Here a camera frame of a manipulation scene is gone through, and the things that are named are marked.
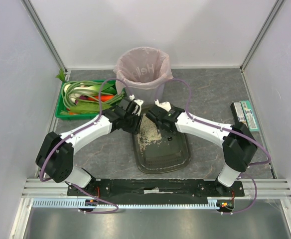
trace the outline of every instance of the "dark plastic tray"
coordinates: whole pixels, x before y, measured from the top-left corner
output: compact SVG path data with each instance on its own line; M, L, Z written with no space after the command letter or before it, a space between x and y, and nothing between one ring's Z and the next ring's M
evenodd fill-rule
M191 161L186 134L179 132L174 134L163 130L158 130L158 132L161 134L162 139L146 147L139 144L137 135L133 135L138 169L146 174L158 174L186 167Z

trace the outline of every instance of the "white label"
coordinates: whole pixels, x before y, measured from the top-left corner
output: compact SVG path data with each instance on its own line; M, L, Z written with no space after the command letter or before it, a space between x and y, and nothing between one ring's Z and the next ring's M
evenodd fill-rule
M235 111L239 122L245 122L244 112L242 110L241 103L234 103Z
M248 120L250 129L257 129L252 110L245 110L245 113L246 113L246 118Z
M242 102L242 105L243 105L244 109L246 109L246 110L248 109L246 102Z

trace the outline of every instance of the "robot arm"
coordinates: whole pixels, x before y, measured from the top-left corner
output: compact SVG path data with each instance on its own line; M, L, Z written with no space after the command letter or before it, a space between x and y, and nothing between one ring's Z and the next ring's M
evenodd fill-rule
M46 165L45 173L56 183L66 181L76 184L81 188L86 187L91 180L94 180L94 177L84 169L73 166L74 154L88 143L117 129L122 129L129 133L138 133L142 120L142 116L140 115L142 104L142 100L134 100L133 96L123 98L120 104L115 106L113 111L111 109L103 110L97 122L95 120L98 116L69 132L60 135L55 132L50 132L45 137L41 146L36 158L36 164L42 168L46 157L55 145L65 137L71 135L54 152Z
M235 125L217 123L191 115L193 118L214 124L222 128L238 131L252 139L253 136L243 123ZM225 165L217 177L216 183L231 187L237 177L245 172L250 164L257 147L248 140L224 130L219 130L190 119L184 109L171 107L169 102L153 106L146 114L159 128L170 132L182 132L208 140L221 147L224 152Z

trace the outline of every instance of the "trash can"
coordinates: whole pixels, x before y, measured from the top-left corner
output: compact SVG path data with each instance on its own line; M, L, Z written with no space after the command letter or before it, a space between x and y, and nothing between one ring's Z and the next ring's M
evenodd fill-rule
M161 100L164 84L158 89L159 85L173 78L169 55L153 47L138 47L126 52L118 59L114 72L129 86L131 94L145 102L144 106ZM118 92L124 87L116 82Z

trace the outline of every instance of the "green basket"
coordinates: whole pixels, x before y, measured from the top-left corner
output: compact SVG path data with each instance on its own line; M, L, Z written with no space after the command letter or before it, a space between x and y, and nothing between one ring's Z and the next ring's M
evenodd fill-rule
M105 79L103 80L93 80L95 82L104 82ZM115 83L116 80L111 80L108 81L109 83ZM61 88L60 88L60 92L59 92L59 97L58 97L58 102L57 102L57 108L56 108L56 112L55 112L55 116L56 118L62 119L62 120L91 120L94 117L96 117L98 115L98 113L94 113L94 114L79 114L79 115L61 115L60 112L61 111L67 111L64 102L62 100L61 97L61 90L62 90L62 86L64 85L64 83L62 83Z

